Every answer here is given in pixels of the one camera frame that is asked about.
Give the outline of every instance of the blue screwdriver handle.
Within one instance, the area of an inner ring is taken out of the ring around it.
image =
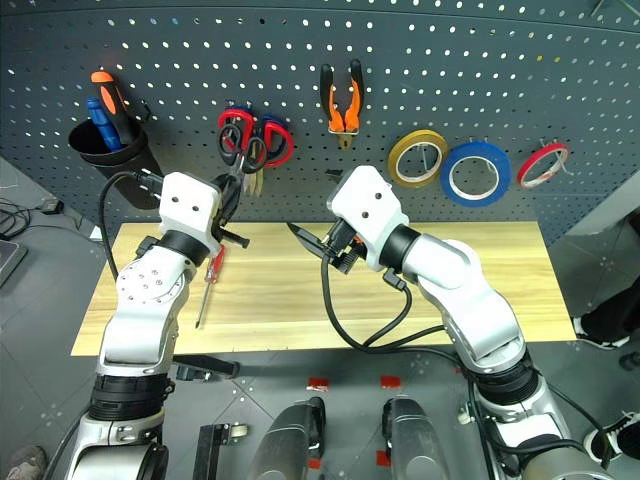
[[[120,143],[118,132],[104,113],[100,100],[96,97],[87,98],[87,109],[89,110],[91,121],[100,132],[100,135],[109,150],[112,152],[121,150],[123,146],[122,143]]]

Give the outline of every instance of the yellow tape roll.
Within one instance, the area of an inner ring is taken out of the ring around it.
[[[400,172],[400,160],[402,156],[408,152],[411,148],[420,145],[429,145],[435,148],[438,152],[436,163],[433,168],[427,170],[423,175],[417,177],[408,177]],[[442,162],[449,154],[449,145],[442,135],[433,130],[416,130],[408,135],[405,135],[398,143],[396,143],[387,158],[387,166],[389,167],[389,174],[393,181],[404,187],[418,188],[432,182],[442,166]]]

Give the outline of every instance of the metal hook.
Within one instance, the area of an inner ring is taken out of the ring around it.
[[[147,112],[147,114],[145,115],[145,117],[140,121],[140,123],[147,123],[149,121],[149,118],[151,118],[151,109],[149,108],[149,104],[146,102],[145,99],[140,100],[140,103],[142,104],[142,107],[145,109],[145,111]]]
[[[428,172],[429,169],[427,168],[427,156],[424,153],[424,145],[420,145],[420,152],[422,152],[422,165],[424,166],[424,171]]]
[[[489,137],[485,136],[484,137],[484,143],[489,143],[489,142],[487,142],[488,139],[489,139]],[[473,141],[474,141],[473,137],[469,136],[469,143],[471,143]],[[487,160],[487,159],[484,159],[484,158],[483,158],[483,160],[484,160],[484,164],[487,167],[487,170],[489,170],[491,173],[495,173],[496,169],[493,167],[491,162],[489,160]]]
[[[558,141],[558,139],[556,139],[556,138],[553,139],[553,143],[556,143],[557,141]],[[547,144],[544,143],[544,140],[542,138],[540,139],[540,145],[542,145],[543,147],[547,146]],[[556,158],[558,159],[558,162],[560,162],[560,168],[562,168],[562,171],[564,173],[566,173],[567,175],[573,176],[573,172],[570,172],[569,170],[567,170],[567,167],[565,167],[565,165],[564,165],[565,162],[562,159],[562,155],[560,155],[559,152],[555,152],[555,154],[556,154]]]
[[[602,8],[602,4],[604,3],[604,0],[598,0],[598,3],[596,3],[596,5],[593,7],[593,10],[591,10],[591,13],[589,14],[590,17],[595,17],[596,13],[598,13],[598,10],[600,10],[600,8]]]

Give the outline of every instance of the black cable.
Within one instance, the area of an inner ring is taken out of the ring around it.
[[[471,404],[471,398],[473,397],[474,404],[475,404],[475,393],[472,392],[474,388],[474,384],[471,378],[467,378],[467,388],[469,390],[469,403]],[[487,475],[489,475],[489,478],[491,480],[495,480],[496,475],[495,475],[495,470],[493,468],[494,462],[493,462],[493,459],[491,458],[491,452],[489,451],[489,442],[487,440],[485,430],[483,428],[480,428],[480,417],[478,416],[478,412],[473,410],[473,407],[471,407],[471,414],[476,419],[476,423],[478,424],[478,436],[480,437],[480,445],[482,446],[482,456],[484,458],[484,464],[487,468]]]
[[[6,198],[0,198],[0,205],[13,209],[9,210],[7,208],[0,207],[0,213],[6,215],[5,218],[0,220],[0,226],[9,220],[11,221],[11,224],[0,232],[0,236],[7,240],[11,240],[24,232],[31,223],[31,211],[38,210],[38,208],[23,207]]]
[[[470,382],[470,386],[472,386],[473,382],[471,380],[467,381]],[[484,418],[480,415],[480,412],[478,410],[478,405],[476,403],[476,394],[473,388],[469,388],[469,403],[471,406],[472,414],[476,419],[476,423],[478,424],[478,428],[483,432],[482,435],[496,450],[513,455],[530,455],[534,453],[542,453],[553,448],[573,447],[584,453],[584,447],[579,442],[568,438],[549,440],[544,444],[534,445],[531,447],[509,447],[498,439],[494,438],[489,432],[487,432],[487,429],[484,425]]]
[[[409,310],[411,310],[411,304],[413,302],[412,297],[411,297],[411,290],[409,290],[409,287],[407,287],[407,285],[405,284],[404,287],[402,287],[402,291],[404,292],[404,295],[405,295],[405,298],[406,298],[406,301],[405,301],[405,304],[404,304],[404,308],[402,309],[402,311],[398,314],[398,316],[396,318],[391,320],[388,324],[386,324],[384,327],[382,327],[376,333],[374,333],[369,338],[367,338],[363,343],[363,345],[365,347],[368,347],[369,345],[371,345],[375,341],[377,341],[380,338],[384,337],[387,333],[389,333],[391,330],[393,330],[398,325],[400,325],[402,320],[404,320],[405,317],[407,316],[407,314],[409,313]]]
[[[606,470],[609,467],[609,462],[611,462],[612,449],[611,449],[611,444],[609,443],[609,438],[607,437],[607,432],[605,432],[604,427],[600,425],[600,423],[593,416],[591,416],[589,412],[587,412],[574,400],[569,398],[568,395],[558,390],[549,382],[547,382],[547,385],[549,386],[549,389],[553,393],[555,393],[558,397],[560,397],[562,400],[567,402],[570,406],[575,408],[579,413],[581,413],[582,416],[586,418],[589,421],[589,423],[591,423],[591,425],[593,425],[595,429],[598,431],[598,433],[602,437],[602,443],[604,446],[604,449],[602,450],[602,460],[600,461],[600,466]]]
[[[434,348],[429,348],[429,347],[402,347],[401,346],[403,343],[406,343],[406,342],[411,341],[411,340],[415,340],[416,338],[419,338],[422,335],[426,335],[428,333],[433,333],[434,331],[440,331],[440,330],[442,330],[442,328],[432,327],[431,329],[423,330],[422,332],[418,332],[417,334],[410,335],[409,337],[405,337],[405,338],[400,339],[400,340],[398,340],[396,342],[391,342],[389,344],[381,345],[381,346],[377,346],[377,347],[371,347],[371,346],[368,346],[368,345],[363,345],[363,344],[358,343],[356,340],[354,340],[344,330],[344,328],[342,327],[342,325],[340,324],[340,321],[338,320],[338,318],[336,316],[335,310],[333,309],[333,303],[331,301],[331,288],[330,288],[330,285],[329,285],[329,256],[328,255],[323,255],[323,257],[322,257],[322,263],[321,263],[321,266],[320,266],[320,274],[321,274],[321,280],[322,280],[322,282],[321,282],[322,283],[322,297],[323,297],[323,300],[324,300],[325,310],[327,311],[327,316],[329,317],[329,321],[331,322],[331,325],[336,330],[338,335],[340,335],[340,337],[347,344],[349,344],[351,347],[353,347],[356,350],[359,350],[361,352],[374,353],[374,354],[376,354],[376,353],[377,354],[389,354],[389,353],[404,353],[404,352],[428,352],[428,353],[433,353],[433,354],[438,355],[440,357],[446,358],[447,360],[453,362],[455,365],[461,367],[464,370],[464,367],[462,366],[461,362],[454,355],[450,355],[450,354],[448,354],[446,352],[443,352],[443,351],[440,351],[440,350],[436,350]],[[571,440],[571,439],[550,440],[548,442],[545,442],[544,444],[530,446],[530,447],[510,447],[510,446],[505,445],[504,443],[502,443],[498,439],[493,438],[493,436],[491,436],[487,432],[487,430],[485,428],[485,425],[484,425],[484,418],[480,415],[480,411],[479,411],[478,405],[476,403],[473,380],[468,377],[467,378],[467,382],[468,382],[468,395],[469,395],[469,404],[470,404],[470,408],[471,408],[471,413],[475,417],[476,423],[478,425],[478,433],[480,435],[480,440],[482,442],[482,451],[483,451],[485,464],[486,464],[486,467],[487,467],[487,473],[488,473],[488,475],[489,475],[489,477],[491,479],[495,478],[495,473],[494,473],[494,468],[493,468],[493,461],[491,459],[491,455],[490,455],[490,452],[488,450],[488,444],[490,444],[496,450],[499,450],[501,452],[508,453],[508,454],[514,454],[514,455],[539,454],[539,453],[545,452],[547,450],[551,450],[551,449],[554,449],[554,448],[562,448],[562,447],[565,447],[565,448],[566,447],[576,448],[576,449],[578,449],[578,450],[580,450],[580,451],[582,451],[584,453],[583,446],[580,443],[576,442],[575,440]],[[569,404],[572,405],[572,406],[575,403],[575,402],[573,402],[573,400],[570,400],[568,397],[566,397],[566,395],[564,397],[561,397],[561,398],[563,398],[563,400],[569,401]],[[588,415],[588,413],[586,411],[583,411],[582,409],[579,410],[579,411],[581,411],[581,413],[584,412],[583,414],[587,414]],[[595,421],[595,419],[593,419],[593,417],[591,417],[589,415],[587,418],[590,419],[590,421],[593,420],[593,422],[595,422],[594,425],[597,425],[597,422]]]
[[[62,452],[64,452],[64,449],[67,447],[67,444],[71,440],[71,437],[73,437],[73,433],[78,428],[78,425],[80,425],[80,420],[82,420],[82,416],[85,413],[87,413],[88,410],[89,410],[89,405],[84,407],[82,411],[78,414],[78,416],[73,420],[73,423],[69,425],[69,428],[64,433],[62,440],[60,440],[60,443],[58,443],[58,446],[56,447],[56,451],[54,452],[53,456],[49,459],[49,464],[47,465],[47,469],[44,471],[42,480],[51,480],[51,478],[53,478],[53,472],[56,469],[58,462],[60,461]]]
[[[453,355],[449,355],[445,352],[441,352],[440,350],[430,349],[428,347],[405,347],[400,349],[400,346],[410,342],[412,340],[416,340],[421,336],[427,335],[429,333],[433,333],[434,331],[440,331],[440,326],[427,328],[426,330],[422,330],[421,332],[414,333],[413,335],[409,335],[407,337],[396,340],[395,342],[388,343],[386,345],[379,345],[376,347],[371,347],[367,345],[363,345],[354,340],[344,328],[340,324],[338,317],[336,316],[336,312],[333,309],[333,303],[331,302],[331,288],[329,285],[329,257],[327,255],[323,255],[322,263],[320,265],[320,277],[322,279],[322,298],[324,299],[324,307],[327,311],[327,316],[329,317],[329,321],[331,325],[335,329],[335,331],[340,335],[340,337],[347,342],[351,347],[365,353],[399,353],[399,352],[432,352],[436,355],[440,355],[441,357],[447,358],[454,363],[458,364],[458,360]]]
[[[118,267],[116,266],[116,261],[113,259],[111,244],[109,243],[109,237],[107,236],[107,226],[104,220],[104,209],[109,189],[123,178],[133,178],[135,180],[137,177],[133,172],[115,173],[111,178],[109,178],[109,180],[107,180],[107,182],[102,187],[102,190],[100,191],[100,198],[98,199],[98,228],[100,229],[100,236],[102,237],[102,243],[104,245],[105,256],[107,257],[107,263],[109,264],[111,275],[113,275],[114,280],[118,279]]]

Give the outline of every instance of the pliers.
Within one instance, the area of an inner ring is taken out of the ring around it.
[[[364,104],[364,81],[360,60],[351,60],[351,105],[344,113],[344,119],[333,101],[333,71],[331,65],[325,63],[320,67],[320,102],[329,120],[329,133],[338,135],[338,145],[342,150],[351,147],[353,136],[360,130],[360,111]]]

